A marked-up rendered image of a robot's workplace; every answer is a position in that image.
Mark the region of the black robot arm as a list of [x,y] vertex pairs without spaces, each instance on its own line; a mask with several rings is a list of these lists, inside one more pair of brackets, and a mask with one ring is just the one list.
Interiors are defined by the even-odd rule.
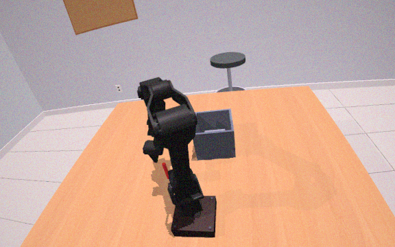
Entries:
[[[180,207],[179,216],[200,217],[204,194],[190,168],[188,149],[198,121],[188,97],[172,85],[171,80],[161,78],[140,82],[138,97],[145,102],[155,137],[168,150],[173,169],[168,171],[167,190],[176,208]],[[164,99],[170,97],[179,106],[165,109]]]

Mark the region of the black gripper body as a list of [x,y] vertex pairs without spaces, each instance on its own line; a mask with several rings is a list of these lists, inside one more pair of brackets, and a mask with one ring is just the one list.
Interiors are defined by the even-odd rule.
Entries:
[[156,138],[154,135],[154,131],[152,130],[151,123],[149,121],[149,118],[147,118],[147,125],[148,125],[148,131],[147,135],[152,136],[154,138],[153,141],[147,140],[143,146],[143,153],[144,154],[149,154],[149,155],[163,155],[164,148],[162,147],[162,144],[160,142],[159,138]]

